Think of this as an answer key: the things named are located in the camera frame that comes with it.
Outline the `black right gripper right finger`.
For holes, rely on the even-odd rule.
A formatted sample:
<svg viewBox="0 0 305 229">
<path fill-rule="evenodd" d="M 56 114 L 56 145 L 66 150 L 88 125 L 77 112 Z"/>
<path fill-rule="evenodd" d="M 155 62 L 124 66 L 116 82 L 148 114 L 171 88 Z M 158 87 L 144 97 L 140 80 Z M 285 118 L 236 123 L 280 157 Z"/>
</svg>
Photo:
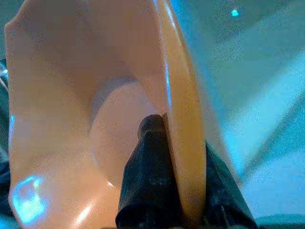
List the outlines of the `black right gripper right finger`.
<svg viewBox="0 0 305 229">
<path fill-rule="evenodd" d="M 206 204 L 203 225 L 211 229 L 257 229 L 226 163 L 206 144 Z"/>
</svg>

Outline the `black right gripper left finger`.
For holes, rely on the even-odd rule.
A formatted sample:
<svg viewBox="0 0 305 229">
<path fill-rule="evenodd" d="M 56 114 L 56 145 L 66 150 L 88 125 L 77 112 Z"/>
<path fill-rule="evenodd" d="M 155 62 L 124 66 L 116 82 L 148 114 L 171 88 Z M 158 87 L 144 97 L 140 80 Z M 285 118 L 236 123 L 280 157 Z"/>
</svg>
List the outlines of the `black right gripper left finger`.
<svg viewBox="0 0 305 229">
<path fill-rule="evenodd" d="M 183 225 L 163 119 L 142 120 L 138 143 L 124 168 L 118 214 L 119 229 L 169 229 Z"/>
</svg>

